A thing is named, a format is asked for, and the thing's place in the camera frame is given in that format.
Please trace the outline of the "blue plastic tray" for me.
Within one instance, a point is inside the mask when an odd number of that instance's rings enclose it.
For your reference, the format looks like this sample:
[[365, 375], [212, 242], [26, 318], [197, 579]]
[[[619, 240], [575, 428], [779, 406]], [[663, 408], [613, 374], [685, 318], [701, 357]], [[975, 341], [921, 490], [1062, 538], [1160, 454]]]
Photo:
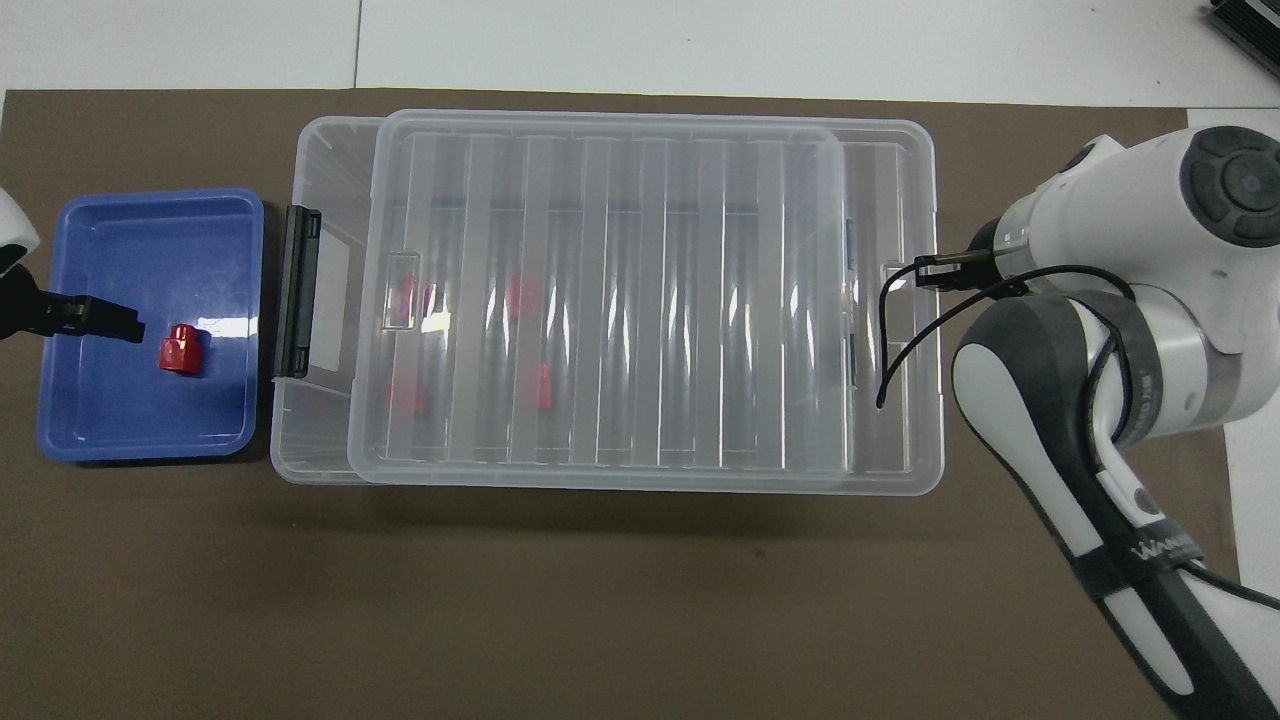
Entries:
[[[55, 224], [50, 290], [138, 311], [133, 345], [58, 334], [44, 347], [36, 437], [58, 461], [225, 457], [259, 410], [262, 200], [242, 188], [82, 196]], [[204, 369], [157, 368], [172, 325], [201, 331]]]

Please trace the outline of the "clear plastic storage box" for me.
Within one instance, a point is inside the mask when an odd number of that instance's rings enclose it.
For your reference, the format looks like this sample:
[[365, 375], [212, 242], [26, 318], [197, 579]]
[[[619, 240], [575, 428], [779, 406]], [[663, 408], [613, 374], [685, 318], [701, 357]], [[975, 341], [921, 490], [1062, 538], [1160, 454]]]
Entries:
[[[271, 461], [325, 486], [836, 493], [854, 475], [851, 167], [767, 117], [399, 110], [323, 117], [308, 374]], [[509, 277], [541, 284], [506, 314]], [[411, 325], [406, 275], [431, 283]], [[556, 405], [529, 391], [548, 363]], [[417, 373], [426, 411], [385, 404]]]

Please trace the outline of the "black box latch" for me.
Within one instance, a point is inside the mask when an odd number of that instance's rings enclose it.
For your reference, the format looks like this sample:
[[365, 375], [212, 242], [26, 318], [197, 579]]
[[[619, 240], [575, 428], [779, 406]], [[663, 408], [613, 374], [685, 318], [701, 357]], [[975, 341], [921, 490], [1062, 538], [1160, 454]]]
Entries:
[[287, 208], [273, 355], [275, 378], [308, 374], [321, 229], [320, 211], [296, 204]]

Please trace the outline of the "dark ridged device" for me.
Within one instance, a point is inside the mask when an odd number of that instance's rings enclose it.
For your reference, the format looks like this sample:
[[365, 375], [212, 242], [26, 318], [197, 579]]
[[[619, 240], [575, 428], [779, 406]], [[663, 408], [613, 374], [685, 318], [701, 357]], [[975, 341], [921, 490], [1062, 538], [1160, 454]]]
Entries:
[[1210, 0], [1207, 20], [1236, 44], [1280, 56], [1280, 0]]

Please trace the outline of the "brown table mat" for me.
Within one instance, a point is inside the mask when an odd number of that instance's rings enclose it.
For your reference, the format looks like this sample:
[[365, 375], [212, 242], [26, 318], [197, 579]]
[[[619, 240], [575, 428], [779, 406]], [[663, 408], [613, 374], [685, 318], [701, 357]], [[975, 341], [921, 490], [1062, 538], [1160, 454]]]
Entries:
[[[407, 108], [886, 117], [931, 133], [940, 242], [1088, 140], [1185, 109], [408, 88], [8, 91], [0, 186], [291, 200], [325, 115]], [[1170, 714], [947, 406], [915, 498], [315, 487], [36, 443], [41, 338], [0, 342], [0, 720], [1115, 720]]]

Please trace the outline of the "clear ribbed plastic lid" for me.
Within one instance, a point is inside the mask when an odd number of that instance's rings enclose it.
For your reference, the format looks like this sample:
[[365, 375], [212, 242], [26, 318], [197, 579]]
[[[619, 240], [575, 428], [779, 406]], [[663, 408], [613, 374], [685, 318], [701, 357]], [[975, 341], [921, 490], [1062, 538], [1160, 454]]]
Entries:
[[402, 110], [347, 455], [385, 486], [913, 497], [945, 466], [934, 143], [900, 119]]

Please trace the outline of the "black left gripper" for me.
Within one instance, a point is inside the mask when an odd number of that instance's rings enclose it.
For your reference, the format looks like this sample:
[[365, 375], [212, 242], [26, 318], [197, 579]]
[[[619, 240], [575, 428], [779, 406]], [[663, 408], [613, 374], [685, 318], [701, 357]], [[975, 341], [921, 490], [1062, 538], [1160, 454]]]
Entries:
[[[88, 295], [46, 293], [45, 325], [51, 334], [96, 336], [140, 345], [146, 325], [138, 311]], [[42, 334], [44, 292], [23, 265], [0, 275], [0, 341], [18, 333]]]

